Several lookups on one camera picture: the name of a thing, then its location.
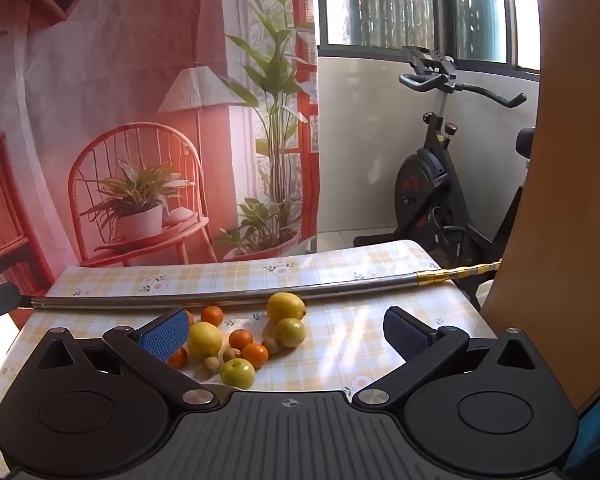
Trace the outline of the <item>black exercise bike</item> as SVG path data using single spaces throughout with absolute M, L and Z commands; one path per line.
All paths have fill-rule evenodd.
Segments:
M 513 231 L 524 188 L 518 188 L 495 236 L 486 237 L 470 218 L 449 152 L 457 126 L 444 119 L 444 109 L 446 99 L 462 91 L 484 96 L 506 108 L 521 106 L 527 96 L 521 93 L 506 99 L 478 84 L 458 81 L 454 60 L 436 50 L 405 46 L 402 51 L 415 73 L 400 75 L 400 83 L 418 93 L 434 92 L 436 105 L 422 115 L 427 126 L 424 145 L 402 162 L 396 176 L 396 229 L 386 234 L 355 237 L 353 245 L 414 240 L 439 264 L 451 268 L 498 261 Z

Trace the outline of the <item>printed room backdrop cloth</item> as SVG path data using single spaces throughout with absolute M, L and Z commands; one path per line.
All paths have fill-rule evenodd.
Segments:
M 317 232 L 314 0 L 0 0 L 0 285 Z

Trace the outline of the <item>wooden board panel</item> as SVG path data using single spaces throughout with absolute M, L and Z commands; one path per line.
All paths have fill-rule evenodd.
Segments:
M 541 77 L 524 194 L 482 314 L 524 330 L 572 405 L 600 395 L 600 0 L 539 0 Z

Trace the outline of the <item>tangerine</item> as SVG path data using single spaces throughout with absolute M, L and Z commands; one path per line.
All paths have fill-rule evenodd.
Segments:
M 180 368 L 186 367 L 188 361 L 188 353 L 184 347 L 178 348 L 172 356 L 166 361 L 170 367 L 176 368 L 179 370 Z
M 249 330 L 244 330 L 240 328 L 239 330 L 234 330 L 234 332 L 230 333 L 228 336 L 228 344 L 230 348 L 238 349 L 240 351 L 244 350 L 245 346 L 253 343 L 253 336 Z
M 270 354 L 263 344 L 252 342 L 251 344 L 246 344 L 242 349 L 242 357 L 250 362 L 254 368 L 261 368 L 268 362 Z
M 192 326 L 193 324 L 195 324 L 195 318 L 193 316 L 192 312 L 189 312 L 189 310 L 185 311 L 188 317 L 188 324 L 189 326 Z
M 215 327 L 219 327 L 224 320 L 224 313 L 221 308 L 217 306 L 208 306 L 202 309 L 200 312 L 201 322 L 209 323 Z

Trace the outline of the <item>large yellow grapefruit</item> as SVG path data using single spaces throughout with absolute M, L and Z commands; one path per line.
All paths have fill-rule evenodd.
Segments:
M 213 324 L 199 322 L 189 327 L 187 349 L 192 358 L 204 360 L 209 356 L 217 356 L 222 344 L 222 334 Z

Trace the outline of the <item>lemon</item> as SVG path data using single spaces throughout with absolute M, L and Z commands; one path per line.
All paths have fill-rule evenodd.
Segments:
M 306 305 L 300 297 L 290 292 L 276 292 L 266 303 L 268 319 L 277 324 L 284 318 L 302 320 L 306 316 Z

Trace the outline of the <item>brown longan fruit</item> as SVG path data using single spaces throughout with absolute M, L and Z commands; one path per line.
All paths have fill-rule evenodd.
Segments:
M 262 341 L 262 346 L 268 350 L 268 354 L 270 356 L 274 356 L 274 354 L 276 354 L 277 352 L 279 352 L 279 345 L 278 343 L 272 339 L 272 338 L 265 338 L 264 341 Z

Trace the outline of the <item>green apple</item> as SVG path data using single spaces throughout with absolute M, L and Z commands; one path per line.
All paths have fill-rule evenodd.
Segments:
M 274 327 L 276 341 L 285 348 L 297 348 L 306 339 L 306 326 L 298 318 L 283 318 Z
M 222 366 L 221 380 L 226 386 L 248 390 L 256 380 L 256 369 L 245 359 L 231 359 Z

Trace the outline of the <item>plaid floral tablecloth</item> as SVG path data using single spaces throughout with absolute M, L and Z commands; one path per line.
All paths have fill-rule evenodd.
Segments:
M 52 297 L 132 296 L 155 298 L 193 292 L 282 290 L 294 285 L 362 281 L 412 271 L 430 270 L 434 260 L 412 242 L 378 248 L 238 263 L 191 266 L 69 266 L 48 292 Z M 473 337 L 490 338 L 492 330 L 452 283 L 388 294 L 310 300 L 303 322 L 306 341 L 286 356 L 268 362 L 256 376 L 258 389 L 320 390 L 347 393 L 368 385 L 400 365 L 382 336 L 385 310 L 398 306 L 422 322 L 453 325 Z M 147 311 L 36 311 L 23 328 L 0 317 L 0 401 L 33 348 L 51 327 L 64 326 L 76 338 L 98 337 L 116 325 L 142 326 L 153 317 Z M 0 478 L 8 469 L 0 453 Z

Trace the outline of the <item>telescopic metal pole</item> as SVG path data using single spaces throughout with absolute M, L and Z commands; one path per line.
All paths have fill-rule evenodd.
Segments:
M 446 281 L 464 280 L 483 274 L 496 272 L 502 260 L 480 263 L 474 266 L 458 266 L 454 269 L 416 271 L 407 274 L 383 276 L 382 278 L 362 278 L 330 284 L 296 285 L 283 288 L 302 300 L 319 300 L 337 296 L 355 296 L 372 292 L 393 292 L 394 290 L 426 287 L 443 284 Z M 240 292 L 192 292 L 184 295 L 149 295 L 115 297 L 31 297 L 20 299 L 20 308 L 31 309 L 76 309 L 76 310 L 159 310 L 170 307 L 205 307 L 208 304 L 219 307 L 245 307 L 260 304 L 275 294 L 272 288 L 241 290 Z

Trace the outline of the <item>window with frame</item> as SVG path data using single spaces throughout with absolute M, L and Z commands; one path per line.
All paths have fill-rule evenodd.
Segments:
M 541 67 L 538 0 L 314 0 L 318 52 L 400 61 L 405 46 L 462 70 L 534 77 Z

